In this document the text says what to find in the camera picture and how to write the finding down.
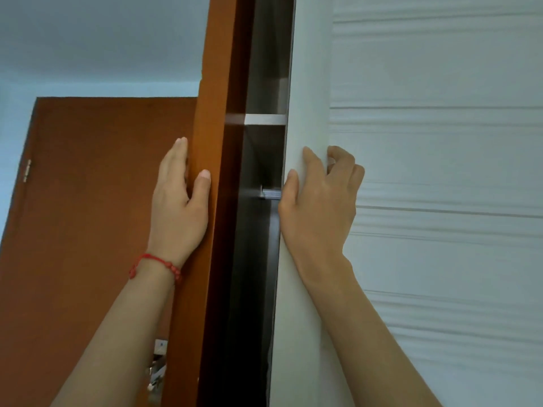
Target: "light blue wall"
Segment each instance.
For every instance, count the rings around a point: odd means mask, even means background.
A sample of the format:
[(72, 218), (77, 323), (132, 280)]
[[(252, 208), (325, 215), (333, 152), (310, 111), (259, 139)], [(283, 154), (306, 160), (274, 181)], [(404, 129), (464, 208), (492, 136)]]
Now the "light blue wall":
[(178, 83), (0, 83), (0, 234), (36, 97), (196, 97), (199, 81)]

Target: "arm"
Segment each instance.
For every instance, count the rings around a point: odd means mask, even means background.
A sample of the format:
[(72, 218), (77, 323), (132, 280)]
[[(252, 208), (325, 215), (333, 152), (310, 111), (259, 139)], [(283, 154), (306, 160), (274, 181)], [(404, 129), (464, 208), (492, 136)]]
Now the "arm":
[(356, 215), (364, 169), (345, 150), (331, 146), (336, 161), (324, 171), (308, 148), (300, 195), (291, 170), (279, 204), (281, 232), (300, 277), (332, 339), (358, 407), (439, 407), (422, 377), (360, 288), (343, 244)]
[[(185, 185), (187, 140), (178, 139), (159, 168), (153, 194), (147, 252), (181, 267), (207, 227), (208, 171)], [(131, 406), (150, 362), (156, 328), (174, 276), (155, 260), (144, 259), (129, 280), (52, 406)]]

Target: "ceiling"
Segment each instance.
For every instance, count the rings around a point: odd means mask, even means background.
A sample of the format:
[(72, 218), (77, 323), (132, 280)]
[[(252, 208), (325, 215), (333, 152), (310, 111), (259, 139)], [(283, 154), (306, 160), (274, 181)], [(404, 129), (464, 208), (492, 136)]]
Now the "ceiling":
[(0, 81), (198, 81), (209, 0), (0, 0)]

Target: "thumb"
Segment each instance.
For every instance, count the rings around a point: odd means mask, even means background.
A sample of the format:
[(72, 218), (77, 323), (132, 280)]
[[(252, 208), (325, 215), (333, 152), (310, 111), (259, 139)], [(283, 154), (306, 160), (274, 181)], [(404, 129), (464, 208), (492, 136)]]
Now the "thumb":
[(188, 202), (189, 205), (198, 205), (207, 209), (207, 203), (209, 200), (209, 189), (211, 188), (211, 173), (208, 170), (200, 171), (196, 180), (194, 180), (194, 187), (192, 189), (192, 198)]
[(292, 169), (288, 172), (287, 181), (283, 186), (281, 193), (281, 204), (285, 207), (294, 206), (298, 199), (298, 189), (300, 187), (300, 181), (298, 179), (298, 173)]

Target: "orange wooden door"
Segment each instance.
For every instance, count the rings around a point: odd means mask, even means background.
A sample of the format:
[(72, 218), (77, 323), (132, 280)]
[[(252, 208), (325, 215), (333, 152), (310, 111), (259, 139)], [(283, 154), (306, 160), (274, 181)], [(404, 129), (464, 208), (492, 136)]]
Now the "orange wooden door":
[(160, 160), (190, 140), (195, 102), (37, 100), (0, 250), (1, 405), (47, 406), (70, 374), (146, 248)]

